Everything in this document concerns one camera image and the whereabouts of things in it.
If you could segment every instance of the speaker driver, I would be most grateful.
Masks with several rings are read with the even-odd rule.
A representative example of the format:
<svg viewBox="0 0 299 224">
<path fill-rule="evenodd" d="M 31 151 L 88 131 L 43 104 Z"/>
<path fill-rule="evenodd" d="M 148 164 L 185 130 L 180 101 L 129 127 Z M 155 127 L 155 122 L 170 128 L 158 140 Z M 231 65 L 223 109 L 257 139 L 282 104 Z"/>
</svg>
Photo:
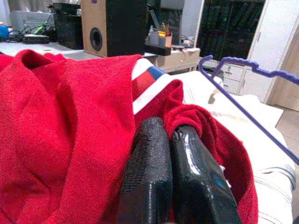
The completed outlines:
<svg viewBox="0 0 299 224">
<path fill-rule="evenodd" d="M 99 29 L 96 27 L 92 28 L 89 38 L 93 49 L 95 49 L 96 51 L 100 51 L 102 48 L 103 40 Z"/>
</svg>

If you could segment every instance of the white wall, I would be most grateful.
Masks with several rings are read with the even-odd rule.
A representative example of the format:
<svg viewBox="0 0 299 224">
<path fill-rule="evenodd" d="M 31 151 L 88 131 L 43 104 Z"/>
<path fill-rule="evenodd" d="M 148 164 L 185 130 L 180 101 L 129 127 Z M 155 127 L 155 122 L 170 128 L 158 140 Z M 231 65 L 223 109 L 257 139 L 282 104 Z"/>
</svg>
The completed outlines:
<svg viewBox="0 0 299 224">
<path fill-rule="evenodd" d="M 0 0 L 0 22 L 10 26 L 8 0 Z"/>
<path fill-rule="evenodd" d="M 182 35 L 196 36 L 199 12 L 203 1 L 204 0 L 185 0 L 182 18 Z"/>
</svg>

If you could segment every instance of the door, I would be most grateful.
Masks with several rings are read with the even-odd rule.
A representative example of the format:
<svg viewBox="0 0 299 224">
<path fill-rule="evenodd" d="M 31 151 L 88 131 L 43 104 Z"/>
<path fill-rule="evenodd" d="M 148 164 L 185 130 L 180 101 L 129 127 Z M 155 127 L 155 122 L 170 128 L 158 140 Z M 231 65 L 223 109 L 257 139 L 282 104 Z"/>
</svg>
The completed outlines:
<svg viewBox="0 0 299 224">
<path fill-rule="evenodd" d="M 265 10 L 249 59 L 258 62 L 260 68 L 273 71 L 279 69 L 280 60 L 296 24 L 299 15 L 299 1 L 269 0 Z M 272 79 L 252 72 L 247 72 L 245 79 L 244 85 L 240 89 L 240 95 L 257 95 L 260 101 L 264 102 Z"/>
<path fill-rule="evenodd" d="M 285 65 L 282 68 L 299 77 L 299 27 L 285 59 Z M 285 80 L 281 82 L 281 85 L 276 104 L 299 111 L 299 86 Z"/>
</svg>

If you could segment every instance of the red stripe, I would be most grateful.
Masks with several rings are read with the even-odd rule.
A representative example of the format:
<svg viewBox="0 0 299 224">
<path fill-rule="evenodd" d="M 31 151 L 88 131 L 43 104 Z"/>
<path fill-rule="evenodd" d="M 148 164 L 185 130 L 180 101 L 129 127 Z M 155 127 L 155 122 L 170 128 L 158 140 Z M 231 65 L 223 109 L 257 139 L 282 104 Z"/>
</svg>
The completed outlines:
<svg viewBox="0 0 299 224">
<path fill-rule="evenodd" d="M 133 101 L 136 100 L 150 85 L 155 82 L 153 76 L 145 71 L 132 81 Z"/>
</svg>

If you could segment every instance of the speaker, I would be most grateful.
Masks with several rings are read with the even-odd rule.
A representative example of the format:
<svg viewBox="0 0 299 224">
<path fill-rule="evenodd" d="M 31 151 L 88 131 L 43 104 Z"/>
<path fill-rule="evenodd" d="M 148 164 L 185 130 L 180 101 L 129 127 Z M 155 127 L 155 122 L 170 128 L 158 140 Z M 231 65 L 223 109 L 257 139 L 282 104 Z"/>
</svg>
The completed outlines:
<svg viewBox="0 0 299 224">
<path fill-rule="evenodd" d="M 146 0 L 83 0 L 84 50 L 102 56 L 144 54 Z"/>
</svg>

